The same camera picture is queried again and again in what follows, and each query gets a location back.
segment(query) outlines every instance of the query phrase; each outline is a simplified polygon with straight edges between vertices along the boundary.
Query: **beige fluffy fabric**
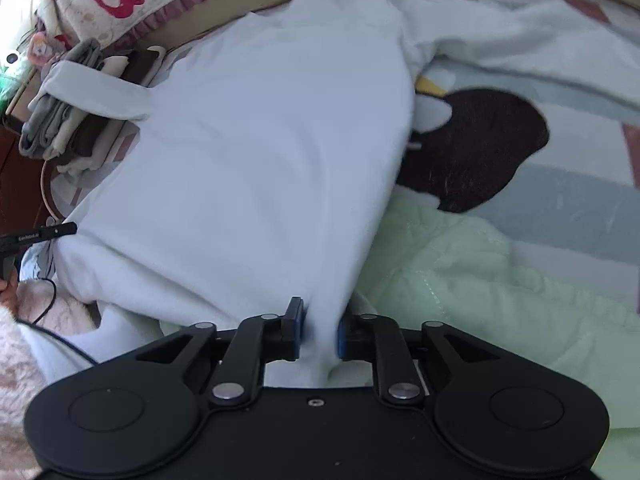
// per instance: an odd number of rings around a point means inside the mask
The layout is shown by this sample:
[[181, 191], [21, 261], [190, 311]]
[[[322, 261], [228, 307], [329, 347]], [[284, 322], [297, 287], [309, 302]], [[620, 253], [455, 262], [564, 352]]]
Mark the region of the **beige fluffy fabric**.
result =
[[44, 384], [14, 318], [0, 307], [0, 470], [38, 466], [24, 436], [22, 420]]
[[[34, 321], [49, 305], [53, 286], [43, 280], [18, 284], [18, 317]], [[95, 328], [82, 303], [58, 290], [56, 302], [39, 322], [60, 335]], [[11, 313], [0, 306], [0, 480], [31, 479], [38, 464], [24, 436], [22, 421], [45, 380]]]

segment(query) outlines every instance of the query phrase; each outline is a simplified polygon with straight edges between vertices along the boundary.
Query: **gray folded garment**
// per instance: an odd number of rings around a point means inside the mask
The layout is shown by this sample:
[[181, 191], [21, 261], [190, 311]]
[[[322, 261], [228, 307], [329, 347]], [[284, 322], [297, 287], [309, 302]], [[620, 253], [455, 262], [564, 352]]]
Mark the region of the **gray folded garment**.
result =
[[[102, 65], [100, 43], [94, 38], [81, 41], [62, 59], [100, 70]], [[18, 144], [20, 154], [29, 158], [42, 158], [45, 149], [58, 134], [60, 125], [68, 118], [71, 108], [71, 105], [55, 97], [48, 94], [43, 96], [36, 104], [29, 120], [22, 126], [22, 135]]]

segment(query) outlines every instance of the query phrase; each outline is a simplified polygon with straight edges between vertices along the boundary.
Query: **patterned bed sheet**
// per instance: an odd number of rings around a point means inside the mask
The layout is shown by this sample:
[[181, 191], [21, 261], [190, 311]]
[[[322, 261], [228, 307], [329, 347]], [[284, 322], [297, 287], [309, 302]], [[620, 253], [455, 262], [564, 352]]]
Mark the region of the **patterned bed sheet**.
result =
[[[542, 0], [482, 1], [515, 9]], [[564, 1], [640, 43], [636, 11], [608, 0]], [[169, 55], [152, 85], [164, 80], [194, 43]], [[640, 110], [581, 88], [446, 59], [437, 59], [423, 76], [453, 106], [452, 121], [425, 134], [425, 142], [414, 132], [419, 149], [408, 152], [399, 183], [441, 198], [446, 194], [445, 210], [491, 222], [513, 240], [515, 264], [637, 310]], [[450, 172], [453, 160], [434, 170], [429, 157], [444, 137], [455, 137], [458, 154], [473, 152], [482, 163], [468, 164], [457, 175], [442, 174]], [[55, 176], [51, 190], [59, 211], [68, 215], [136, 143], [135, 127], [129, 124], [103, 168], [76, 179]], [[413, 171], [405, 171], [409, 160]], [[417, 196], [433, 203], [428, 194]]]

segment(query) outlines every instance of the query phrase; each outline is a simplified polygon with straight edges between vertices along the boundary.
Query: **metal screw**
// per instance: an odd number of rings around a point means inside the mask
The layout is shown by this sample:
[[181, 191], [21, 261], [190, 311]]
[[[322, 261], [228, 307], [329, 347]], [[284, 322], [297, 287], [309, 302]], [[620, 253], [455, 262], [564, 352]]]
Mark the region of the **metal screw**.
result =
[[237, 399], [244, 394], [242, 384], [220, 383], [213, 387], [213, 396], [223, 400]]
[[389, 388], [389, 395], [395, 399], [413, 399], [420, 395], [420, 387], [411, 383], [396, 383]]

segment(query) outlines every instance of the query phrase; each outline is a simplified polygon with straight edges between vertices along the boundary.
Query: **green fabric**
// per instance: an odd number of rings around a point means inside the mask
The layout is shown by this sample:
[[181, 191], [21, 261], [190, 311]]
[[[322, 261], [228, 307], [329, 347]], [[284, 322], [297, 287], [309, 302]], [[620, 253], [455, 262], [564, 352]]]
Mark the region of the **green fabric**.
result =
[[402, 327], [440, 320], [590, 386], [614, 430], [594, 470], [606, 480], [638, 480], [640, 319], [633, 311], [512, 266], [510, 241], [482, 219], [399, 196], [356, 290]]

